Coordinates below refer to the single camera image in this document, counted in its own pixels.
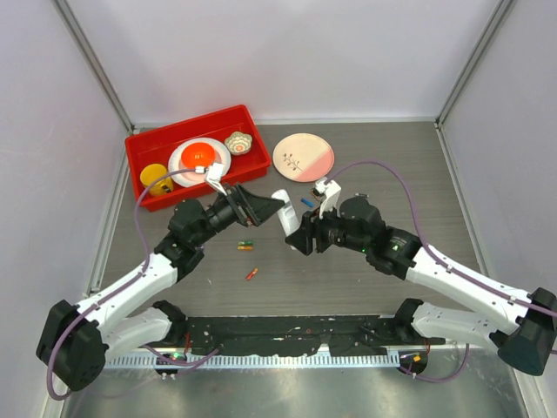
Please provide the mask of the white remote control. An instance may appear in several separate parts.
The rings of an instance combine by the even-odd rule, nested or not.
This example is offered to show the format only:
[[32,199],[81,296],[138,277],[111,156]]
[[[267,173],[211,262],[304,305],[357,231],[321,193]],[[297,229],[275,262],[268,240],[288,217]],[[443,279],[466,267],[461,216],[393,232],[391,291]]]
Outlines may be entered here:
[[285,236],[292,235],[299,228],[299,217],[292,204],[290,196],[285,189],[277,190],[272,194],[273,199],[282,200],[284,205],[277,211],[278,219],[283,228]]

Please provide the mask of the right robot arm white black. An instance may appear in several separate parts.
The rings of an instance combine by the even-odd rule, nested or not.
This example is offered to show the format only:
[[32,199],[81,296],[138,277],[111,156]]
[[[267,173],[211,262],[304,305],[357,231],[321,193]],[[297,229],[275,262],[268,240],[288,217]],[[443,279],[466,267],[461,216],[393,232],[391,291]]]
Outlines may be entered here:
[[279,210],[286,243],[304,255],[338,246],[363,253],[385,275],[428,287],[464,310],[405,301],[393,333],[405,344],[418,338],[456,340],[494,351],[508,366],[543,375],[556,341],[556,297],[541,287],[532,292],[492,280],[451,260],[407,231],[388,226],[379,209],[362,196],[339,209],[316,208],[298,218],[293,207]]

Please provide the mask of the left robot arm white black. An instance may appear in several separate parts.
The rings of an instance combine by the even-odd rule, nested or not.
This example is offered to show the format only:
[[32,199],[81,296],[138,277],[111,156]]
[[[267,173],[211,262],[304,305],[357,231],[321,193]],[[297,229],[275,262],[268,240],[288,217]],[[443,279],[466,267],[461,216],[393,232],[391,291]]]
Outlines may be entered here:
[[179,283],[204,257],[204,245],[228,226],[260,226],[285,205],[260,197],[242,185],[218,194],[209,206],[186,199],[174,208],[168,234],[144,261],[120,280],[88,299],[71,305],[60,300],[47,316],[37,345],[37,358],[47,367],[47,390],[56,401],[53,380],[71,393],[89,386],[107,361],[136,347],[162,342],[178,346],[185,337],[185,316],[166,301],[139,315],[132,311],[157,293]]

